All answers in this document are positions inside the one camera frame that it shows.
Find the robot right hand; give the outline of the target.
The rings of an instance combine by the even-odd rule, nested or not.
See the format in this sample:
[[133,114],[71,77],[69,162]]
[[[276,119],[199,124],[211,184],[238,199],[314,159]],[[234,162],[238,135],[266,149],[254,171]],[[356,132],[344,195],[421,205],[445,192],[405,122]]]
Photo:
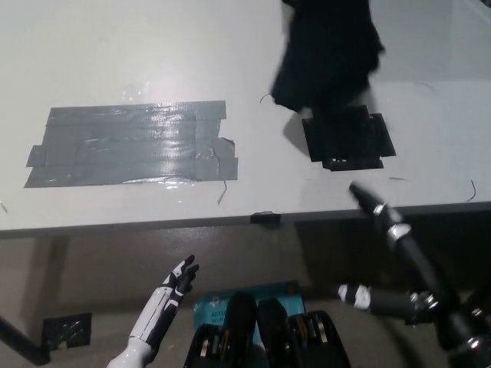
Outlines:
[[410,281],[422,290],[397,294],[362,284],[342,284],[339,299],[368,313],[401,318],[409,325],[432,324],[451,367],[490,365],[490,285],[477,288],[465,301],[413,237],[402,215],[378,195],[352,182],[349,191],[361,211],[385,237],[388,248],[409,271]]

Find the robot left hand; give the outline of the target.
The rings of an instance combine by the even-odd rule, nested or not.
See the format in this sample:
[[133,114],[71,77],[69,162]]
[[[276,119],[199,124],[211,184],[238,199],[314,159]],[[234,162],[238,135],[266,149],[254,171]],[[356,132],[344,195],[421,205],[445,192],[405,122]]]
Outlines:
[[192,289],[199,265],[195,256],[181,261],[154,290],[130,332],[130,339],[143,341],[156,353],[184,299]]

